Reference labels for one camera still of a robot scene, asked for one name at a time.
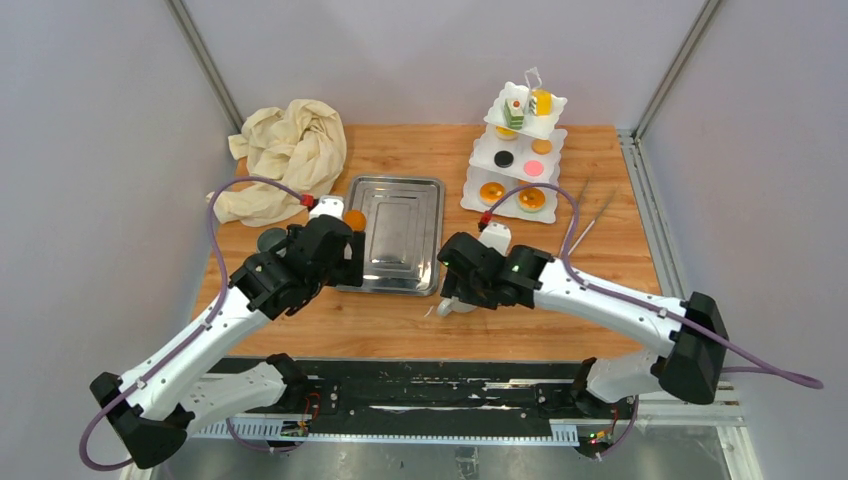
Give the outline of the yellow cake slice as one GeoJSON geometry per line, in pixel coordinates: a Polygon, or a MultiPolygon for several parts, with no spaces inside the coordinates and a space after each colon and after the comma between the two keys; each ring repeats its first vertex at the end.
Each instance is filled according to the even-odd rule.
{"type": "Polygon", "coordinates": [[[544,89],[536,88],[530,91],[528,110],[534,116],[547,116],[553,110],[553,96],[544,89]]]}

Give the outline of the white ceramic mug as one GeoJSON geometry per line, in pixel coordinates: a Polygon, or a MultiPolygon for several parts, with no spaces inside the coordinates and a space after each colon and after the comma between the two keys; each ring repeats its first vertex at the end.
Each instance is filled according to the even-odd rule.
{"type": "Polygon", "coordinates": [[[465,314],[476,309],[476,306],[462,302],[456,297],[443,298],[436,308],[436,312],[441,317],[446,317],[451,313],[465,314]]]}

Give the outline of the grey metal cup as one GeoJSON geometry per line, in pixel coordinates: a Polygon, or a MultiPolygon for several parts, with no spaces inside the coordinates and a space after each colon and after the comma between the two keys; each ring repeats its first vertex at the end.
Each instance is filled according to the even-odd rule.
{"type": "Polygon", "coordinates": [[[277,253],[286,246],[288,233],[286,229],[273,227],[263,231],[256,241],[258,252],[277,253]]]}

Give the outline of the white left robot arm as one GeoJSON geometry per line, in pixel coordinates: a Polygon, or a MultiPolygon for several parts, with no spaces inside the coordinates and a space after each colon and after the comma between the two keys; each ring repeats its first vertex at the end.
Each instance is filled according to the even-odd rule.
{"type": "Polygon", "coordinates": [[[308,379],[286,354],[218,381],[201,381],[231,348],[282,315],[303,309],[325,287],[360,286],[366,221],[358,211],[291,225],[226,277],[222,291],[162,349],[137,367],[96,377],[90,390],[140,469],[164,463],[208,425],[274,405],[305,403],[308,379]]]}

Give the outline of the pink sandwich cookie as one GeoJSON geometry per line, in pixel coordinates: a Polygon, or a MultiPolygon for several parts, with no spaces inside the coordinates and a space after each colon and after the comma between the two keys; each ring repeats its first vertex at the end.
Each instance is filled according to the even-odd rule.
{"type": "Polygon", "coordinates": [[[528,177],[536,178],[545,172],[545,166],[537,160],[528,160],[523,164],[523,171],[528,177]]]}

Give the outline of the yellow round biscuit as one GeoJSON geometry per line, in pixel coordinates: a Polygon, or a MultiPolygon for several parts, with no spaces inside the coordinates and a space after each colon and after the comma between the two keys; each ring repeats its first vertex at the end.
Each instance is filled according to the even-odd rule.
{"type": "Polygon", "coordinates": [[[547,155],[553,150],[553,145],[549,140],[536,139],[532,142],[531,149],[537,155],[547,155]]]}

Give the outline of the yellow glazed donut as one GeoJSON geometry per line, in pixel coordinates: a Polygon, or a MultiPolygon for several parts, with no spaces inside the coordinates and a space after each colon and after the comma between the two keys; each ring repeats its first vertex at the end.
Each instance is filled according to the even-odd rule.
{"type": "Polygon", "coordinates": [[[496,127],[495,134],[499,139],[504,141],[512,141],[518,138],[517,132],[503,127],[496,127]]]}

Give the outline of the green layered cake slice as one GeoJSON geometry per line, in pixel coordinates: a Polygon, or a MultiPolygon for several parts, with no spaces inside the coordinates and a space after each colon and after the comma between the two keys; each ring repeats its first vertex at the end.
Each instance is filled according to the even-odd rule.
{"type": "Polygon", "coordinates": [[[524,125],[525,113],[522,102],[517,98],[507,98],[503,105],[504,123],[508,129],[521,130],[524,125]]]}

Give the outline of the black sandwich cookie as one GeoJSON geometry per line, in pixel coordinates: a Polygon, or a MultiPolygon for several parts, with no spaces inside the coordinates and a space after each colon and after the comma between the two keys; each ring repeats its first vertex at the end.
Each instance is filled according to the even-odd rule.
{"type": "Polygon", "coordinates": [[[507,150],[501,150],[494,154],[494,164],[499,168],[509,168],[514,162],[514,155],[507,150]]]}

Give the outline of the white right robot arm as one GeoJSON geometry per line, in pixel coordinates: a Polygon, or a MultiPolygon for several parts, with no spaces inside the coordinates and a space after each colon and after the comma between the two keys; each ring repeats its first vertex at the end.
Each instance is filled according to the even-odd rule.
{"type": "Polygon", "coordinates": [[[445,298],[490,310],[520,305],[578,316],[641,344],[635,354],[581,363],[569,391],[580,414],[594,417],[626,397],[657,391],[697,405],[715,400],[727,332],[712,297],[653,297],[580,274],[526,245],[502,254],[465,232],[451,236],[437,259],[447,269],[445,298]]]}

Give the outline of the orange topped tart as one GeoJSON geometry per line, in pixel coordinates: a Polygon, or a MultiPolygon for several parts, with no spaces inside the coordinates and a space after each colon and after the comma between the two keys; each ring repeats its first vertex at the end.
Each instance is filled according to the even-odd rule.
{"type": "Polygon", "coordinates": [[[484,183],[478,190],[478,198],[480,202],[490,207],[501,200],[506,193],[506,188],[499,182],[484,183]]]}
{"type": "Polygon", "coordinates": [[[538,213],[544,209],[547,198],[542,189],[531,187],[518,192],[516,202],[520,210],[526,213],[538,213]]]}

